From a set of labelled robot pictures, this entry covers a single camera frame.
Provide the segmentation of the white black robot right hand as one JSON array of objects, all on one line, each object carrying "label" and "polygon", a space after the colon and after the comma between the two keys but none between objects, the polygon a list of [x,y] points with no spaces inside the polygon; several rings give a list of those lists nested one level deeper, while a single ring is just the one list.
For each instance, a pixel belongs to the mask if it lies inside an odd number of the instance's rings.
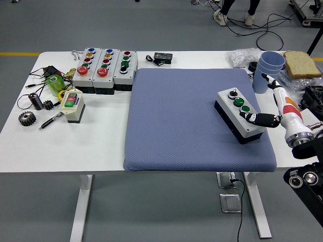
[{"label": "white black robot right hand", "polygon": [[241,111],[240,116],[256,126],[276,128],[278,125],[282,125],[286,129],[285,140],[287,141],[294,138],[313,139],[311,129],[304,125],[302,115],[286,89],[273,77],[266,74],[262,74],[262,77],[268,81],[267,86],[274,92],[274,100],[279,114],[244,113]]}]

